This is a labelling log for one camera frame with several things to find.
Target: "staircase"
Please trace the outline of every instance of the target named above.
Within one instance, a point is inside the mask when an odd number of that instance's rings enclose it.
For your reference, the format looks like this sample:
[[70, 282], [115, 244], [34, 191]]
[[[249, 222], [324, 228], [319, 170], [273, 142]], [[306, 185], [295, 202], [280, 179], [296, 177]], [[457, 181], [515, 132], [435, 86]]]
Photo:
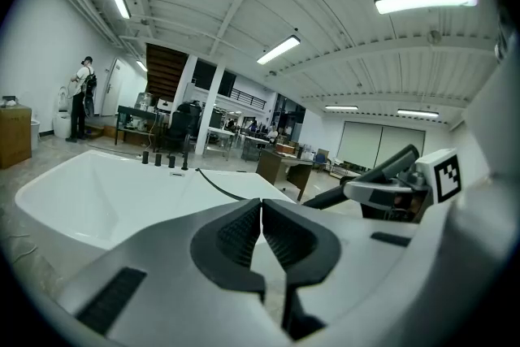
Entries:
[[155, 99], [162, 98], [173, 102], [180, 75], [187, 60], [188, 55], [183, 52], [147, 44], [148, 85], [146, 91], [152, 94]]

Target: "white column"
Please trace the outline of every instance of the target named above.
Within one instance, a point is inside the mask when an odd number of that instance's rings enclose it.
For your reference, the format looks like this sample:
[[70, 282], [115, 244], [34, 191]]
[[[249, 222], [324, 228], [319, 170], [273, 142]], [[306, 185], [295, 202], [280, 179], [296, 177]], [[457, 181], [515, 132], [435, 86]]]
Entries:
[[186, 91], [186, 85], [192, 82], [193, 72], [195, 71], [195, 65], [197, 64], [197, 57], [195, 55], [190, 55], [188, 57], [188, 61], [184, 65], [184, 69], [182, 70], [182, 74], [180, 75], [179, 85], [177, 85], [177, 90], [175, 92], [175, 97], [173, 97], [173, 106], [171, 107], [171, 112], [177, 110], [179, 104], [182, 103], [182, 99], [184, 97], [184, 92]]
[[211, 81], [210, 92], [208, 93], [206, 105], [204, 106], [204, 112], [202, 113], [201, 127], [198, 131], [197, 146], [195, 146], [195, 154], [197, 155], [202, 155], [204, 152], [204, 146], [206, 145], [206, 135], [208, 133], [208, 127], [210, 126], [211, 113], [213, 112], [213, 105], [215, 104], [217, 93], [219, 92], [220, 81], [222, 81], [225, 67], [226, 59], [222, 57], [219, 60], [219, 65], [217, 65], [216, 71], [214, 72], [213, 80]]

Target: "door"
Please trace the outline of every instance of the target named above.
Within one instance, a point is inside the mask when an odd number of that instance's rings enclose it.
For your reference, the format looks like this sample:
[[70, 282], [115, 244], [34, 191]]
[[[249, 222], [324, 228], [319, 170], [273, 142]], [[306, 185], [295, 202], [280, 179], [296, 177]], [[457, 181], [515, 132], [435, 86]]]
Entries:
[[105, 100], [101, 111], [102, 116], [113, 116], [117, 112], [117, 103], [121, 93], [121, 85], [123, 85], [123, 78], [123, 63], [116, 59], [108, 80], [108, 87], [106, 87]]

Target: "person wearing cap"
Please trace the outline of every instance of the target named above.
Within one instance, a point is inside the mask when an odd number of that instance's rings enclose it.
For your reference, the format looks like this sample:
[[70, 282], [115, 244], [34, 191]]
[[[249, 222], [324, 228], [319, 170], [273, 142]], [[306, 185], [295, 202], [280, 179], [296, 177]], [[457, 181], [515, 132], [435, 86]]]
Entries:
[[76, 83], [74, 96], [72, 97], [72, 113], [71, 113], [71, 137], [66, 139], [67, 142], [77, 142], [77, 139], [85, 139], [85, 108], [83, 107], [83, 99], [85, 94], [81, 91], [81, 86], [86, 78], [94, 73], [92, 68], [92, 57], [86, 57], [81, 61], [83, 67], [71, 78], [71, 82]]

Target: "white bathtub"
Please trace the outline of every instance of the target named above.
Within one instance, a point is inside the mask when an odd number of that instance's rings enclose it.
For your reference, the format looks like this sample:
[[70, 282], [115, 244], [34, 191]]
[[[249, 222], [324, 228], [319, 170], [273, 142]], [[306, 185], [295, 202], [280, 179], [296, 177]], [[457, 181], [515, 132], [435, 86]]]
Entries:
[[[241, 197], [290, 201], [254, 173], [204, 174]], [[142, 228], [234, 201], [194, 169], [143, 165], [96, 150], [38, 176], [15, 196], [41, 254], [65, 279]]]

